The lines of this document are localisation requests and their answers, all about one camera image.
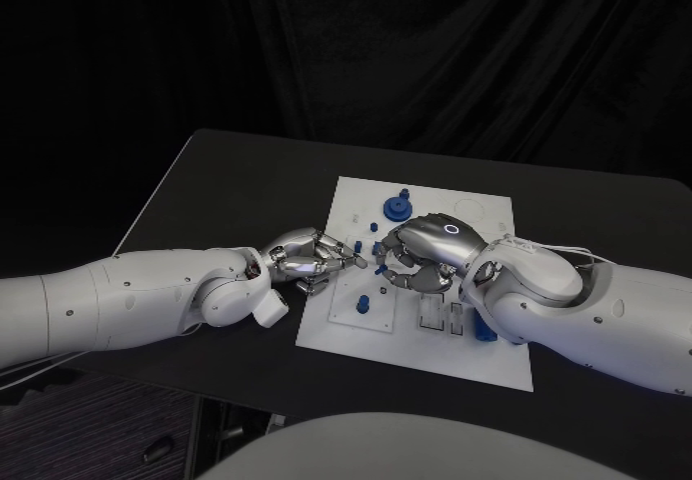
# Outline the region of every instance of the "white pegboard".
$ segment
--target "white pegboard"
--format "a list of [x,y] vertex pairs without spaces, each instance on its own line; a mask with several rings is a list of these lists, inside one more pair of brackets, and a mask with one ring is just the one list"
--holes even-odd
[[[392,306],[385,307],[377,302],[373,308],[370,303],[367,314],[356,312],[359,296],[376,298],[379,282],[385,282],[382,275],[373,274],[376,265],[370,251],[373,242],[399,225],[385,218],[382,205],[402,188],[411,192],[414,217],[445,213],[464,220],[486,241],[500,238],[504,233],[514,233],[507,197],[340,177],[326,232],[343,239],[350,247],[356,240],[362,241],[369,266],[364,270],[352,268],[333,275],[326,290],[308,298],[295,345],[533,391],[526,345],[513,345],[501,338],[496,342],[478,342],[473,334],[473,307],[464,305],[452,315],[451,304],[458,303],[458,279],[444,295],[442,331],[419,327],[419,294],[395,289],[388,282],[382,285],[388,285],[388,292],[395,289]],[[370,232],[372,222],[377,223],[377,232]],[[411,270],[393,258],[388,258],[386,263],[399,272]],[[452,325],[463,327],[463,335],[452,334]]]

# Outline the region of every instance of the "robotic hand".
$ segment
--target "robotic hand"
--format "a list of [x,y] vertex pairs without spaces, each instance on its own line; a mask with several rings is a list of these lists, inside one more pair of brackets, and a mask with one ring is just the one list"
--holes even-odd
[[[574,267],[552,250],[602,260]],[[390,269],[393,285],[424,293],[451,288],[494,332],[535,341],[569,360],[653,390],[692,394],[692,280],[624,267],[587,249],[540,245],[506,235],[484,242],[442,214],[396,227],[380,243],[412,275]]]
[[137,347],[249,314],[264,327],[288,306],[271,283],[318,293],[328,273],[366,261],[314,229],[253,248],[154,250],[50,275],[0,280],[0,369],[44,356]]

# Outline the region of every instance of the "blue object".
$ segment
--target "blue object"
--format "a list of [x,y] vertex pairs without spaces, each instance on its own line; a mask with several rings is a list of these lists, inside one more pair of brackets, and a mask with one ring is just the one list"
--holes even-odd
[[383,206],[385,217],[392,222],[403,222],[411,218],[411,214],[414,213],[414,206],[408,201],[411,194],[408,192],[408,188],[405,188],[399,192],[398,197],[392,197],[386,200]]
[[480,316],[477,310],[473,312],[473,326],[475,327],[475,340],[481,342],[497,341],[497,334],[493,332],[486,322],[483,321],[483,317]]
[[370,299],[367,298],[367,295],[360,295],[360,298],[357,299],[357,305],[356,305],[357,313],[367,313],[369,309],[370,309]]

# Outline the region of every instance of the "black backdrop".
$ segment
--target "black backdrop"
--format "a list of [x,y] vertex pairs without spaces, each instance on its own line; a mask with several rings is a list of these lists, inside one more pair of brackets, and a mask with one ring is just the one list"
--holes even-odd
[[685,1],[24,0],[0,27],[0,276],[111,253],[202,127],[692,184]]

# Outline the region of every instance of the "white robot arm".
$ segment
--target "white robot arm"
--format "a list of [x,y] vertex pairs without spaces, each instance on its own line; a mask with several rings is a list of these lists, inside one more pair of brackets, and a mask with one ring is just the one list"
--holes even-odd
[[[399,287],[460,297],[513,343],[537,342],[569,360],[661,392],[692,394],[692,280],[610,262],[574,267],[548,248],[506,236],[487,244],[447,215],[418,217],[382,240],[414,275]],[[549,247],[587,254],[585,249]]]
[[272,282],[311,295],[364,260],[314,229],[269,247],[132,252],[50,275],[0,280],[0,368],[69,352],[117,350],[249,314],[264,327],[288,306]]

